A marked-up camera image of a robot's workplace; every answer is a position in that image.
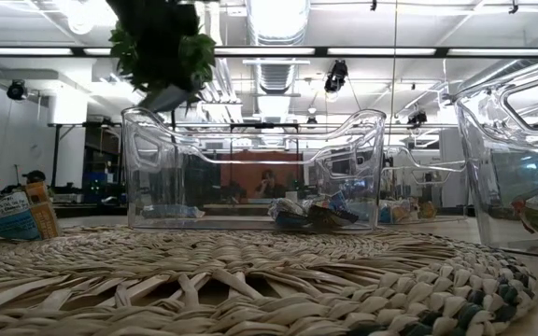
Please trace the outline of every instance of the ceiling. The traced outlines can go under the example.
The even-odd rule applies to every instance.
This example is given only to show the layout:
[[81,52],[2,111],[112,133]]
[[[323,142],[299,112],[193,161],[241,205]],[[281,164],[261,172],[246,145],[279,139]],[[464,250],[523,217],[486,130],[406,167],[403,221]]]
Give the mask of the ceiling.
[[[92,11],[97,13],[97,23],[83,34],[79,31],[83,26],[78,24],[77,28],[77,24],[68,19],[70,7],[67,1],[0,0],[0,46],[109,46],[107,40],[113,16],[108,12]],[[105,5],[103,0],[89,1],[100,2],[97,6]],[[288,1],[275,0],[275,3],[276,12],[266,15],[275,16],[276,24],[279,24],[279,9],[287,6]],[[370,10],[370,3],[311,0],[304,44],[538,47],[538,0],[519,1],[519,11],[515,14],[508,13],[510,0],[405,0],[397,4],[392,0],[380,0],[376,11]],[[219,35],[223,45],[248,45],[245,0],[221,0],[219,13]],[[249,116],[257,111],[256,85],[252,66],[244,65],[243,60],[230,58],[227,61],[236,94],[242,101],[242,114]],[[327,102],[322,86],[334,59],[310,59],[309,64],[298,66],[290,113],[305,116],[312,106],[321,116],[349,115],[361,108],[375,108],[396,115],[422,97],[418,104],[428,112],[429,122],[444,122],[437,94],[429,89],[446,81],[451,83],[453,91],[463,81],[510,61],[348,59],[349,81],[340,90],[336,101]],[[0,58],[0,72],[2,69],[57,71],[91,96],[89,113],[117,117],[138,97],[130,86],[106,83],[115,68],[115,61],[105,58]],[[32,89],[44,90],[35,85]],[[54,94],[50,86],[46,86],[46,94]]]

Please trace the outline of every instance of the fluorescent light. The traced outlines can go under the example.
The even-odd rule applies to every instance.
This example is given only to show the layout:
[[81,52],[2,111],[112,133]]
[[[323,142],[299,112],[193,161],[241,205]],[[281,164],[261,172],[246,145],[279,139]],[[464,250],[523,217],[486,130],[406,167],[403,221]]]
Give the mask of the fluorescent light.
[[434,55],[434,48],[329,48],[328,55],[356,55],[356,56],[376,56],[376,55]]
[[309,65],[310,61],[308,60],[243,60],[243,65]]
[[72,55],[70,48],[0,48],[0,55],[65,56]]
[[450,56],[538,56],[538,49],[450,49]]
[[314,48],[293,48],[293,47],[257,47],[257,48],[215,48],[215,55],[313,55]]
[[91,56],[108,56],[111,53],[111,48],[86,48],[84,53]]

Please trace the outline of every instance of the woven rug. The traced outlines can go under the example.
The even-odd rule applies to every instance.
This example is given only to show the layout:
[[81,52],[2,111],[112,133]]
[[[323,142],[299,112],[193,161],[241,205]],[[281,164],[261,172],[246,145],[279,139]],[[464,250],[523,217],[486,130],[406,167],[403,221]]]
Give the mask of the woven rug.
[[536,301],[513,257],[419,233],[0,241],[0,335],[494,335]]

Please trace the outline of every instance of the green leafy plant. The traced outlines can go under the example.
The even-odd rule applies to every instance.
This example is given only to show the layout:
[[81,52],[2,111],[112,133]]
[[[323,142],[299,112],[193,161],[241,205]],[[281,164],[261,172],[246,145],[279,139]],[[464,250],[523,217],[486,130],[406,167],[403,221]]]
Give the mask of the green leafy plant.
[[213,79],[215,41],[199,34],[193,5],[178,0],[107,2],[118,16],[109,39],[111,56],[119,59],[120,74],[136,89],[154,93],[175,85],[198,91]]

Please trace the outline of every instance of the white wall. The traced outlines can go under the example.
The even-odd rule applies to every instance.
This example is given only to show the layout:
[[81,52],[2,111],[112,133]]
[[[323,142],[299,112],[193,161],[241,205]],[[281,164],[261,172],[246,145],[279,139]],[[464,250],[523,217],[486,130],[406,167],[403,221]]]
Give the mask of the white wall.
[[55,130],[47,127],[49,110],[32,102],[12,102],[0,89],[0,190],[34,169],[51,178]]

